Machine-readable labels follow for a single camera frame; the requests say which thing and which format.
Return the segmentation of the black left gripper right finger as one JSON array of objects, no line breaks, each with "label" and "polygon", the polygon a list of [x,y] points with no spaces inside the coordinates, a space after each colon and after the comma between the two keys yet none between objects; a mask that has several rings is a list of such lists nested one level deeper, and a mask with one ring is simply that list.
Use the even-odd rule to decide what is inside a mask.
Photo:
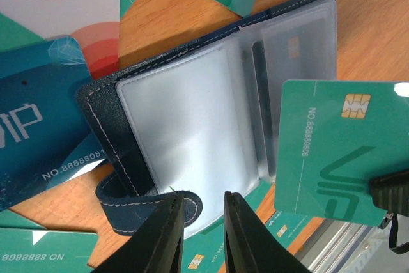
[{"label": "black left gripper right finger", "polygon": [[224,250],[227,272],[309,271],[273,237],[237,192],[224,194]]}]

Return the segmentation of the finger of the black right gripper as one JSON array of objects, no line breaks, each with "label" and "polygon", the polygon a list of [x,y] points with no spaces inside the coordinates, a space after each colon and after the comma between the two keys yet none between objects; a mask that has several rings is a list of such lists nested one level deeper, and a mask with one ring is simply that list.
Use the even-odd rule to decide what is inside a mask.
[{"label": "finger of the black right gripper", "polygon": [[369,194],[376,207],[408,217],[408,169],[370,179]]}]

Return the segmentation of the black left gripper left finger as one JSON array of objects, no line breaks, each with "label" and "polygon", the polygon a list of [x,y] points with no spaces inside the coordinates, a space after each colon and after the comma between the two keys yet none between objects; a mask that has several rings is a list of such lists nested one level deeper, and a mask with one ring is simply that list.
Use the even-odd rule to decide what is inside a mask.
[{"label": "black left gripper left finger", "polygon": [[184,222],[183,196],[174,192],[94,272],[180,272]]}]

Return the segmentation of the teal VIP card front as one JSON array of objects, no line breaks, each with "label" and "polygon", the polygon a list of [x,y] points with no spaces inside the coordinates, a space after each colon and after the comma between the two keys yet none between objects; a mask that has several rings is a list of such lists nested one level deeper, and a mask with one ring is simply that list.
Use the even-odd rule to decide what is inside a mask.
[{"label": "teal VIP card front", "polygon": [[369,181],[407,167],[407,83],[283,84],[275,209],[378,226]]}]

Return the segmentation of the dark blue card holder wallet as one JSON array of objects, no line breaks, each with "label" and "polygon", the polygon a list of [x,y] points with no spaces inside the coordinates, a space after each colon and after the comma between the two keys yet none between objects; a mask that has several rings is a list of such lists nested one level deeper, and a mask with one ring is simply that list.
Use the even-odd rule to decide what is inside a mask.
[{"label": "dark blue card holder wallet", "polygon": [[282,84],[334,80],[336,0],[289,0],[81,87],[113,172],[96,196],[131,236],[173,192],[185,236],[223,215],[226,191],[275,179]]}]

